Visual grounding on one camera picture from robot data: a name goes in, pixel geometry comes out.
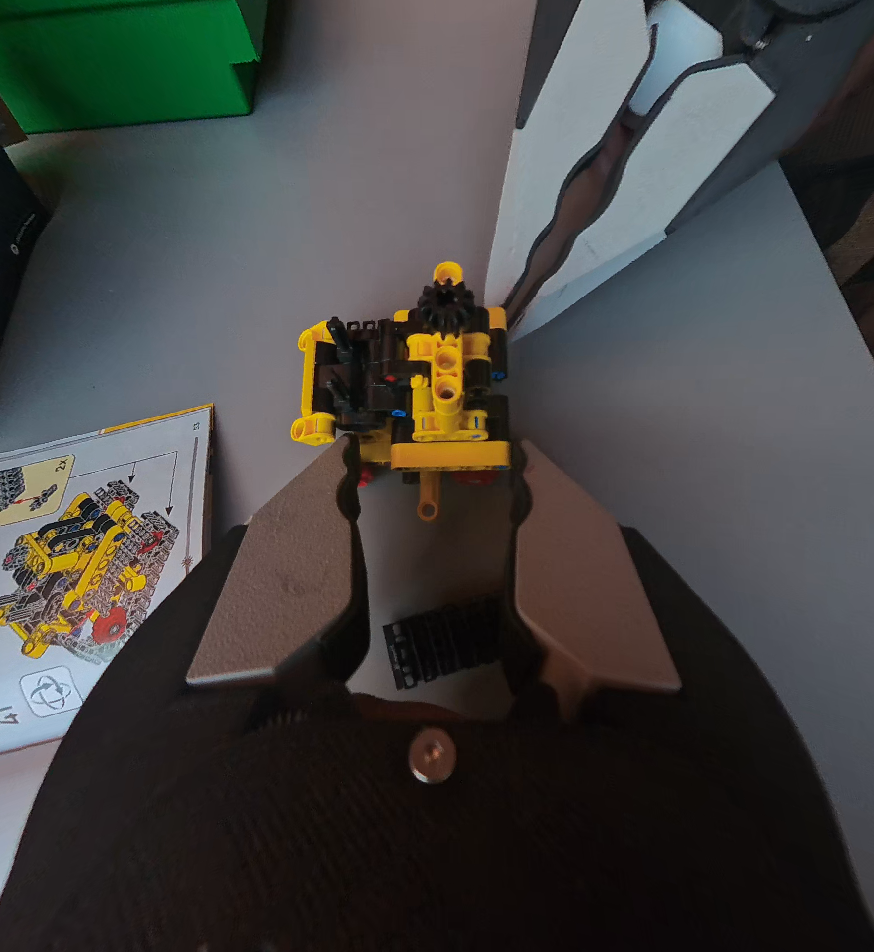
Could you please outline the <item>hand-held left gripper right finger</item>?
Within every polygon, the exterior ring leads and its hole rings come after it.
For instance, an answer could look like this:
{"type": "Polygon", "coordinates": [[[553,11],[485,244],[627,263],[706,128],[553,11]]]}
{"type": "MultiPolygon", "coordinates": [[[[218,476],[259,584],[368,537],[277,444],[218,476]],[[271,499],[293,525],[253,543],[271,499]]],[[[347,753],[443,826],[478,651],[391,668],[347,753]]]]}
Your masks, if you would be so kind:
{"type": "Polygon", "coordinates": [[[513,446],[505,676],[563,721],[609,689],[682,681],[616,520],[537,446],[513,446]]]}

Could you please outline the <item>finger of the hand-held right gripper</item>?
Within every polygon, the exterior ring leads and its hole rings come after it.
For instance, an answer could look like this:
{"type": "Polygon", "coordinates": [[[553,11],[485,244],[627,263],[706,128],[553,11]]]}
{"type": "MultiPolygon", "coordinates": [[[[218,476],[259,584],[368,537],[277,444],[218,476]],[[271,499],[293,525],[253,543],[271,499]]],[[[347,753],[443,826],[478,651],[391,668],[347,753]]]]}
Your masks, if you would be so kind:
{"type": "Polygon", "coordinates": [[[645,4],[539,2],[491,244],[485,302],[512,306],[567,182],[603,140],[651,56],[645,4]]]}
{"type": "Polygon", "coordinates": [[[665,239],[666,229],[774,98],[742,56],[693,65],[648,113],[595,216],[511,332],[552,321],[665,239]]]}

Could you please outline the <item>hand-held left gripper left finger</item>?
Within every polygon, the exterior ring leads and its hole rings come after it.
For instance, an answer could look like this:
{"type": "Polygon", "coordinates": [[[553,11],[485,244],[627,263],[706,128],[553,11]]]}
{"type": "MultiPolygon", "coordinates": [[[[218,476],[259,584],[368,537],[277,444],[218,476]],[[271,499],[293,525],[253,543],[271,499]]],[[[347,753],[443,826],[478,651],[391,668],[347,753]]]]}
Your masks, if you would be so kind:
{"type": "Polygon", "coordinates": [[[344,435],[250,518],[190,686],[346,684],[370,645],[359,442],[344,435]]]}

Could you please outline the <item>green plastic bin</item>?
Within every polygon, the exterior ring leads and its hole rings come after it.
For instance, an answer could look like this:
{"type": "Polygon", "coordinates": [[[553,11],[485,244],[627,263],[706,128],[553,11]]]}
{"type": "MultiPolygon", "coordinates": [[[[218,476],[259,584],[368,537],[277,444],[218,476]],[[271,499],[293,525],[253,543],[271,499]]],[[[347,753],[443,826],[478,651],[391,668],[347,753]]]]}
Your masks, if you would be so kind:
{"type": "Polygon", "coordinates": [[[0,1],[0,95],[26,133],[246,115],[267,1],[0,1]]]}

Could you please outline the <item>yellow lego bulldozer model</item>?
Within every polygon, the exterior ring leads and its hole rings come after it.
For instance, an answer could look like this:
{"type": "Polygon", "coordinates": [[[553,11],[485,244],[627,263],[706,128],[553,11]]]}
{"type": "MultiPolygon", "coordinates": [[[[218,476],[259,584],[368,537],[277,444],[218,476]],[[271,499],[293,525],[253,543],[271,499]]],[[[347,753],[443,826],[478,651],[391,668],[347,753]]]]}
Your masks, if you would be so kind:
{"type": "Polygon", "coordinates": [[[508,325],[501,306],[477,302],[461,266],[438,264],[415,306],[377,320],[379,332],[351,338],[331,316],[298,338],[303,356],[298,444],[357,437],[361,483],[378,470],[419,490],[417,515],[437,519],[443,476],[491,484],[511,466],[507,398],[508,325]]]}

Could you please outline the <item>lego instruction booklet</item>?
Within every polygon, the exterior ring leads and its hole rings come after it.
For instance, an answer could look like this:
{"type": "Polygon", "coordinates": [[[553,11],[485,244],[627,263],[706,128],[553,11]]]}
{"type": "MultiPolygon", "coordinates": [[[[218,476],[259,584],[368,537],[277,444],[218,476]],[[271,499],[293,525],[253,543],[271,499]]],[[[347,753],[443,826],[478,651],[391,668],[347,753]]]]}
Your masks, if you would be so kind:
{"type": "Polygon", "coordinates": [[[208,546],[214,408],[0,454],[0,754],[62,738],[208,546]]]}

